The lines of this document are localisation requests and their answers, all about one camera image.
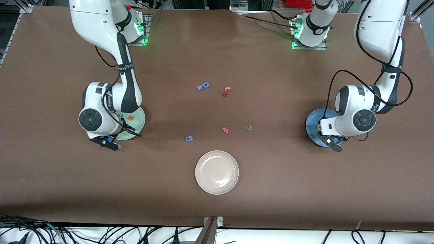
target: blue plate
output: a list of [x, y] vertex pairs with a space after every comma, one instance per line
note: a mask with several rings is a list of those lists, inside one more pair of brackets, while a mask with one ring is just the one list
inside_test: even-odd
[[[325, 143], [323, 143], [318, 137], [316, 137], [315, 133], [317, 131], [320, 131], [320, 129], [317, 128], [318, 126], [318, 122], [321, 120], [322, 116], [324, 115], [324, 109], [317, 109], [315, 111], [313, 111], [312, 113], [309, 114], [309, 116], [306, 119], [306, 132], [307, 135], [310, 137], [310, 139], [316, 143], [318, 146], [322, 146], [322, 147], [329, 147], [327, 146]], [[325, 113], [325, 118], [329, 119], [329, 118], [333, 118], [338, 116], [338, 114], [333, 111], [328, 109], [327, 112]], [[334, 140], [335, 143], [337, 143], [338, 145], [340, 145], [342, 143], [342, 141], [339, 141], [339, 139], [335, 139]]]

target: round plate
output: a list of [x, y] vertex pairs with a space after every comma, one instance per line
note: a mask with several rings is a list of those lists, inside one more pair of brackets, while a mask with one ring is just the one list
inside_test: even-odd
[[[306, 132], [307, 135], [310, 137], [310, 139], [316, 143], [318, 146], [322, 147], [329, 147], [324, 142], [322, 142], [318, 137], [316, 137], [315, 133], [319, 131], [320, 129], [317, 128], [318, 122], [322, 119], [322, 116], [324, 115], [324, 109], [317, 109], [309, 114], [309, 116], [306, 119]], [[333, 110], [327, 109], [327, 112], [325, 113], [325, 118], [333, 118], [338, 116], [338, 113], [336, 113]]]
[[[127, 122], [127, 125], [135, 128], [134, 132], [136, 132], [137, 134], [140, 133], [140, 131], [143, 129], [143, 126], [145, 125], [145, 112], [141, 107], [139, 107], [133, 113], [116, 112], [116, 114], [121, 116], [121, 118], [124, 118], [125, 122]], [[129, 115], [134, 116], [134, 119], [128, 120], [127, 118]], [[116, 137], [116, 140], [125, 141], [133, 137], [135, 137], [135, 135], [130, 134], [126, 131], [122, 131], [121, 133], [119, 133], [118, 137]]]
[[230, 191], [238, 181], [238, 164], [224, 151], [205, 153], [196, 165], [196, 181], [209, 194], [221, 195]]

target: red box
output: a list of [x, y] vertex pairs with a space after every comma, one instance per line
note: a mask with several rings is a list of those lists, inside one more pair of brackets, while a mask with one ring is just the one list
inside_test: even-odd
[[286, 0], [285, 5], [292, 8], [308, 9], [312, 6], [312, 0]]

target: green plate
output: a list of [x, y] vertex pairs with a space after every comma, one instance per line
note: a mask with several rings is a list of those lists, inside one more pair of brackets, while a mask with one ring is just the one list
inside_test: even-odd
[[[134, 132], [136, 132], [137, 134], [141, 132], [141, 130], [143, 129], [143, 126], [145, 125], [145, 112], [143, 111], [143, 109], [141, 107], [139, 107], [133, 113], [116, 112], [116, 114], [119, 115], [121, 118], [124, 118], [125, 122], [129, 126], [135, 128]], [[128, 120], [128, 116], [130, 116], [130, 115], [134, 116], [133, 120]], [[126, 131], [122, 131], [121, 133], [119, 133], [116, 140], [125, 141], [125, 140], [129, 140], [133, 137], [135, 137], [135, 135], [130, 134]]]

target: brown tabletop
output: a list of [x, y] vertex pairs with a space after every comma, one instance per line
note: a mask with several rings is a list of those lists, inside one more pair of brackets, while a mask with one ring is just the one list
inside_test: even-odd
[[[117, 152], [78, 123], [84, 88], [113, 82], [116, 68], [74, 31], [68, 8], [23, 15], [0, 69], [0, 211], [63, 222], [201, 225], [219, 215], [228, 227], [353, 229], [363, 219], [364, 229], [432, 229], [434, 66], [419, 24], [403, 31], [413, 96], [379, 115], [367, 141], [335, 153], [310, 141], [305, 120], [325, 106], [337, 70], [370, 84], [380, 72], [353, 37], [355, 14], [337, 14], [328, 50], [311, 51], [292, 50], [285, 27], [227, 10], [156, 13], [148, 46], [131, 48], [143, 136]], [[339, 74], [332, 98], [349, 84], [358, 83]], [[402, 77], [398, 100], [408, 88]], [[194, 177], [212, 150], [240, 169], [224, 195]]]

